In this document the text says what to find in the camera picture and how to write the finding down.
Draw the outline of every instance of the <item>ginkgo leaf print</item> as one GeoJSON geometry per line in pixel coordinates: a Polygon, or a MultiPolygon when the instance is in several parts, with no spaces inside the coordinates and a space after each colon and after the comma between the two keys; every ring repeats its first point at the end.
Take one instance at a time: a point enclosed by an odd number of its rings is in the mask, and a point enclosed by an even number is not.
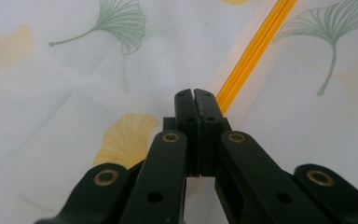
{"type": "Polygon", "coordinates": [[[18,63],[34,47],[28,25],[21,25],[16,31],[0,35],[0,71],[18,63]]]}
{"type": "Polygon", "coordinates": [[[107,162],[130,169],[144,160],[150,133],[158,125],[153,116],[126,114],[103,135],[103,146],[95,156],[93,166],[107,162]]]}
{"type": "Polygon", "coordinates": [[[330,44],[333,57],[324,84],[318,95],[324,91],[333,75],[337,62],[337,42],[346,33],[358,29],[358,1],[344,1],[329,7],[306,11],[285,23],[273,42],[292,35],[309,35],[321,38],[330,44]]]}
{"type": "Polygon", "coordinates": [[[145,15],[136,0],[100,0],[100,14],[94,27],[83,35],[51,42],[49,45],[67,43],[93,31],[105,31],[113,35],[121,43],[121,53],[132,54],[141,46],[145,34],[145,15]]]}

